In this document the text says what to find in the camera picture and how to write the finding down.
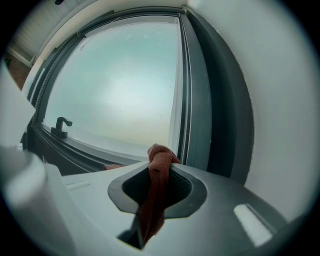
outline window pane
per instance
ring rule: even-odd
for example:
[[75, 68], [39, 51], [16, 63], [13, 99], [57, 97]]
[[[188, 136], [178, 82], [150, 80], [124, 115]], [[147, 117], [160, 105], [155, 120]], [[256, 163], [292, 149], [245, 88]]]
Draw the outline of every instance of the window pane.
[[110, 142], [143, 150], [167, 146], [177, 49], [173, 23], [129, 24], [91, 35], [61, 69], [44, 123], [70, 119], [72, 127], [63, 127], [69, 137], [115, 152]]

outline window frame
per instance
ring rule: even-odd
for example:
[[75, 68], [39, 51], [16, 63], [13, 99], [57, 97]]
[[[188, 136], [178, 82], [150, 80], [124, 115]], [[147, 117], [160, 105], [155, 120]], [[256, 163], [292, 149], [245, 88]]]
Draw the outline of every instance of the window frame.
[[[71, 35], [40, 67], [30, 89], [30, 102], [35, 107], [35, 114], [27, 129], [28, 150], [44, 157], [48, 163], [55, 164], [60, 172], [65, 171], [67, 164], [59, 158], [78, 165], [78, 171], [72, 173], [95, 172], [103, 170], [108, 164], [134, 164], [144, 158], [97, 149], [93, 146], [74, 140], [58, 138], [42, 124], [46, 114], [49, 96], [60, 69], [66, 63], [85, 34], [105, 26], [115, 20], [140, 16], [172, 16], [179, 18], [182, 41], [182, 99], [181, 119], [178, 135], [177, 156], [182, 164], [207, 170], [211, 143], [211, 98], [206, 64], [200, 44], [193, 28], [185, 15], [185, 10], [174, 7], [142, 7], [124, 10], [110, 15], [102, 15]], [[54, 148], [49, 155], [48, 148]]]

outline window latch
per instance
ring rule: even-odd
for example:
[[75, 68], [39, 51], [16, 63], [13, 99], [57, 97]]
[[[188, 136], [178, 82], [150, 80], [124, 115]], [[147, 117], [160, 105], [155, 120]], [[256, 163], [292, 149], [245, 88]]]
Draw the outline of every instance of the window latch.
[[55, 127], [51, 127], [51, 133], [54, 134], [55, 136], [66, 139], [68, 138], [68, 132], [62, 129], [63, 124], [66, 124], [67, 126], [72, 126], [72, 122], [67, 120], [64, 117], [58, 117], [56, 119], [56, 124]]

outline black opening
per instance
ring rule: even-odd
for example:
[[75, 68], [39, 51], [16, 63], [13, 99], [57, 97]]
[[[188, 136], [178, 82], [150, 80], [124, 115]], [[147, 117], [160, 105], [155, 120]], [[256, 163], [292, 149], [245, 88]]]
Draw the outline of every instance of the black opening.
[[[151, 185], [148, 168], [127, 179], [122, 184], [122, 190], [135, 202], [141, 206], [148, 195]], [[166, 208], [172, 206], [187, 196], [192, 191], [191, 182], [185, 177], [181, 176], [174, 170], [169, 171], [169, 181], [165, 188], [165, 202]]]

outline red towel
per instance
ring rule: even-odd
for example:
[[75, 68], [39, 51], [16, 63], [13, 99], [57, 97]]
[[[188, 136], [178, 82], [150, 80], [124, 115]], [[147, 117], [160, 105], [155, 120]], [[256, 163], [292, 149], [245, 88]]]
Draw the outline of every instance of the red towel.
[[[143, 245], [157, 234], [165, 222], [166, 185], [169, 180], [171, 163], [180, 164], [176, 155], [166, 146], [154, 144], [148, 149], [149, 176], [151, 185], [146, 200], [139, 208], [138, 219], [140, 223]], [[124, 165], [106, 165], [105, 170], [115, 169]]]

